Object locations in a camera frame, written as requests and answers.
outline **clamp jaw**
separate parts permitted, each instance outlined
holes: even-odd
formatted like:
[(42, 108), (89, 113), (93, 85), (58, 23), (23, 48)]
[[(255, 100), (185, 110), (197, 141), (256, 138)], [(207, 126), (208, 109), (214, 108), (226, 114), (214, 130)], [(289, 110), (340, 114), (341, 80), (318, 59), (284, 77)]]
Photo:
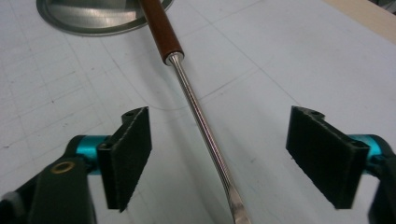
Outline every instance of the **clamp jaw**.
[(0, 202), (0, 223), (96, 223), (87, 174), (101, 175), (107, 207), (122, 212), (149, 158), (149, 109), (122, 115), (111, 136), (78, 135), (60, 159)]
[(362, 174), (380, 180), (371, 224), (396, 223), (396, 155), (373, 134), (346, 135), (318, 111), (293, 106), (286, 149), (336, 209), (349, 209)]

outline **metal bowl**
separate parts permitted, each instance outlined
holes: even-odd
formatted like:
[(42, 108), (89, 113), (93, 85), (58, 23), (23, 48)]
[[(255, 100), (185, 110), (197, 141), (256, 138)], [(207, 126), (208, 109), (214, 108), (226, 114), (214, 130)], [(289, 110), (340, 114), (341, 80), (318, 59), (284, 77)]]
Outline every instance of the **metal bowl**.
[[(168, 9), (173, 0), (161, 0)], [(41, 17), (74, 35), (115, 35), (145, 25), (137, 0), (37, 0)]]

